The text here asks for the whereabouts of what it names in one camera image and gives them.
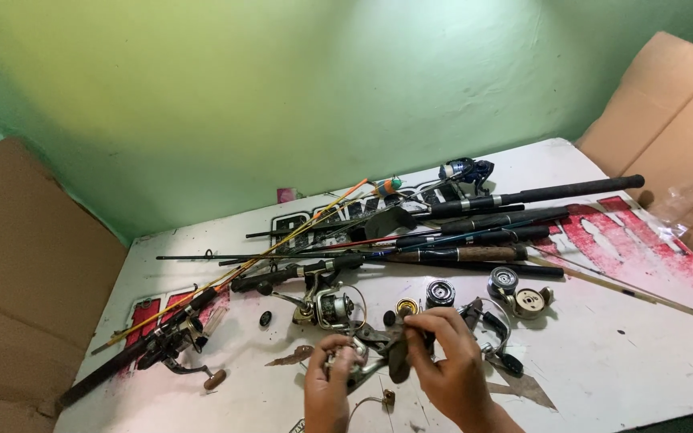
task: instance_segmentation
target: hand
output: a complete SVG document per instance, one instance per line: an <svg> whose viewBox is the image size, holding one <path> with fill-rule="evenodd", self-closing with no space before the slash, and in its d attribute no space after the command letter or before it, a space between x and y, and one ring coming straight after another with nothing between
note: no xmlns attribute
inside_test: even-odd
<svg viewBox="0 0 693 433"><path fill-rule="evenodd" d="M314 347L303 387L303 418L306 433L346 433L349 427L347 380L352 366L362 359L351 348L352 338L333 334ZM322 366L336 354L330 379Z"/></svg>
<svg viewBox="0 0 693 433"><path fill-rule="evenodd" d="M403 321L409 361L421 389L440 413L466 432L523 431L491 400L480 347L456 310L431 308ZM418 329L435 333L447 359L432 362Z"/></svg>

